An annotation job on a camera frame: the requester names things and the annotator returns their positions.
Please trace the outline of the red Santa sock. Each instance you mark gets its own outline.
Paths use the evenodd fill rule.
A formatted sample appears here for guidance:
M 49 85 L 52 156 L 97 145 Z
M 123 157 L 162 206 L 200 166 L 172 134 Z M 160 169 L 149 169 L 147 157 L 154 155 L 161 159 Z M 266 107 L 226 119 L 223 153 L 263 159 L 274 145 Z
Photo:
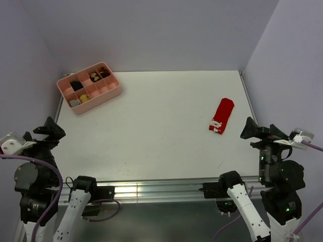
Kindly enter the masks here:
M 235 105 L 232 100 L 228 98 L 223 98 L 220 101 L 220 104 L 209 124 L 208 129 L 214 133 L 218 133 L 221 135 L 226 129 L 227 122 L 230 118 L 234 106 Z

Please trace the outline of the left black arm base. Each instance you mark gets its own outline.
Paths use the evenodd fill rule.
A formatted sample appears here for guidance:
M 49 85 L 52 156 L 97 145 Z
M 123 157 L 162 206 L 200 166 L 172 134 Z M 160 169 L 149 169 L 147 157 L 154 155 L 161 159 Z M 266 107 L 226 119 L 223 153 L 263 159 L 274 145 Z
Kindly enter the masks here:
M 78 176 L 72 180 L 72 184 L 68 202 L 72 208 L 76 208 L 80 204 L 84 207 L 81 214 L 83 219 L 90 222 L 101 222 L 114 217 L 120 210 L 120 203 L 114 199 L 114 186 L 98 186 L 96 179 L 89 176 Z M 105 219 L 90 219 L 100 213 L 103 203 L 116 203 L 117 211 Z

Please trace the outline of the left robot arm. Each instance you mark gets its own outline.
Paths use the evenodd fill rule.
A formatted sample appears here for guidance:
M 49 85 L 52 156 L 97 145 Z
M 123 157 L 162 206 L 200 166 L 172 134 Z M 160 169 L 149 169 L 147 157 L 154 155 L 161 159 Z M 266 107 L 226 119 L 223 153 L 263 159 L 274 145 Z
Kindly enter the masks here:
M 72 241 L 84 208 L 98 196 L 96 179 L 79 176 L 73 181 L 68 207 L 58 229 L 54 230 L 63 179 L 51 151 L 66 133 L 51 117 L 35 128 L 34 133 L 46 137 L 37 140 L 26 132 L 15 151 L 16 155 L 27 158 L 15 171 L 14 179 L 15 191 L 22 195 L 21 220 L 26 231 L 31 232 L 28 240 Z

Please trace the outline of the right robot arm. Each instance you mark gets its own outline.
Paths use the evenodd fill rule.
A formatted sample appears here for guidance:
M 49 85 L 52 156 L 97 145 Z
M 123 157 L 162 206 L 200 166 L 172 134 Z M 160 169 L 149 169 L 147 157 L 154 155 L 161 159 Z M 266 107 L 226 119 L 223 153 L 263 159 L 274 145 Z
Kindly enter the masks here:
M 292 153 L 293 148 L 289 137 L 275 125 L 260 127 L 248 117 L 240 137 L 259 139 L 250 146 L 259 150 L 258 181 L 267 188 L 260 195 L 270 224 L 266 225 L 259 215 L 238 172 L 220 175 L 219 193 L 233 200 L 252 241 L 287 241 L 302 216 L 302 203 L 296 192 L 305 187 L 304 167 L 282 157 L 283 151 Z

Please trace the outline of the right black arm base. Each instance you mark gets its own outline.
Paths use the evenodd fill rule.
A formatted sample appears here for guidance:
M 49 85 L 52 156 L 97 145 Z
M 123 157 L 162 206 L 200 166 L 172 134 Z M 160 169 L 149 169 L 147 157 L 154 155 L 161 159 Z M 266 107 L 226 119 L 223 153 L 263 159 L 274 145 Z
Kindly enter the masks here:
M 205 199 L 214 199 L 218 213 L 222 216 L 231 216 L 235 214 L 238 209 L 229 195 L 222 190 L 219 182 L 203 183 L 202 187 L 198 189 L 203 192 Z

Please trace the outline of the grey rolled sock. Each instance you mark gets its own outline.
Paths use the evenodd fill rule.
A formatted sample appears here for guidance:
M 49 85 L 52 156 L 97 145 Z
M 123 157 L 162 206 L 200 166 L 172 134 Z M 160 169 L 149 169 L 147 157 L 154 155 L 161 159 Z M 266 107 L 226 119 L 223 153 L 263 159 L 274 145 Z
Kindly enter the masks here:
M 70 104 L 70 106 L 71 106 L 71 107 L 76 107 L 76 106 L 78 106 L 80 103 L 79 103 L 79 101 L 78 101 L 78 100 L 70 100 L 70 101 L 69 101 L 69 104 Z

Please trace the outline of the yellow rolled sock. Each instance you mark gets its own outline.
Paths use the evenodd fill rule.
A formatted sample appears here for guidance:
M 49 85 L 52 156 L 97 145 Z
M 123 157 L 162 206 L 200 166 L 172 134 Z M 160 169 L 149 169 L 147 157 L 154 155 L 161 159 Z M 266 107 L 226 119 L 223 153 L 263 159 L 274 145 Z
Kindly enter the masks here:
M 85 103 L 87 101 L 89 101 L 91 98 L 87 95 L 87 94 L 83 94 L 79 97 L 79 100 L 81 103 Z

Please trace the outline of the black rolled sock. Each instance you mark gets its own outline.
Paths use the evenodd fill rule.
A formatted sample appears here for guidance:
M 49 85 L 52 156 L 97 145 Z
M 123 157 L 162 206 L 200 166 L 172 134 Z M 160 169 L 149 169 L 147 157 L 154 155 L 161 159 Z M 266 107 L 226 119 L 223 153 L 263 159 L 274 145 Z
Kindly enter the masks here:
M 75 92 L 83 88 L 83 85 L 80 81 L 72 81 L 70 85 Z

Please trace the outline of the pink plastic divided organizer box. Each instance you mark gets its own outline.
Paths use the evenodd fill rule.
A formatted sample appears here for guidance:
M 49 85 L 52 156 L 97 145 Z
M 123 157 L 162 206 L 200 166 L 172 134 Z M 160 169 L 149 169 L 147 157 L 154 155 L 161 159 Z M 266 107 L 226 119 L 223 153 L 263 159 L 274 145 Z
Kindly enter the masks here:
M 101 80 L 95 83 L 92 82 L 90 74 L 93 72 L 99 74 L 98 70 L 102 67 L 107 68 L 111 75 L 106 78 L 101 77 Z M 72 81 L 80 81 L 83 88 L 75 92 L 70 85 Z M 104 62 L 94 64 L 81 71 L 69 74 L 57 81 L 57 87 L 69 108 L 76 115 L 83 114 L 121 94 L 120 82 Z M 87 94 L 91 99 L 85 103 L 81 103 L 79 97 L 83 94 Z M 78 100 L 80 104 L 76 107 L 71 107 L 69 104 L 70 100 Z

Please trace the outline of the brown and cream rolled sock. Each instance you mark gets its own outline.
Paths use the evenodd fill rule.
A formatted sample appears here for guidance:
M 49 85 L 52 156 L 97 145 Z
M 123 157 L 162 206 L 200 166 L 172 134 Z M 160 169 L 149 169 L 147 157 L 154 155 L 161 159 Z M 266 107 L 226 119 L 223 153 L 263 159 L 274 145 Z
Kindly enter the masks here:
M 93 72 L 90 74 L 90 79 L 92 82 L 95 83 L 95 82 L 101 80 L 101 76 L 97 72 Z

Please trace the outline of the dark red-black rolled sock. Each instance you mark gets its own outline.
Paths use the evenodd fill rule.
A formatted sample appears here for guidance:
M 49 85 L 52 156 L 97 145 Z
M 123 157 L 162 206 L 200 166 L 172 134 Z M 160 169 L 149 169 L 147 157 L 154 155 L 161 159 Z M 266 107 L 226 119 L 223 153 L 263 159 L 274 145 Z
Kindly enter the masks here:
M 106 78 L 111 75 L 109 70 L 105 67 L 100 68 L 98 71 L 99 71 L 99 74 L 101 75 L 102 78 Z

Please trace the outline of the aluminium front frame rail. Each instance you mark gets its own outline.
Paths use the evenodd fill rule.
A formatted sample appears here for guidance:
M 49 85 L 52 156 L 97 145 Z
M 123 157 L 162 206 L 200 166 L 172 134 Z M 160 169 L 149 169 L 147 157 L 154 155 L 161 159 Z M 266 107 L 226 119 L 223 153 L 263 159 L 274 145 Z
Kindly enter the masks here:
M 217 178 L 171 179 L 127 182 L 98 182 L 98 187 L 113 186 L 114 198 L 122 204 L 200 202 L 203 183 Z

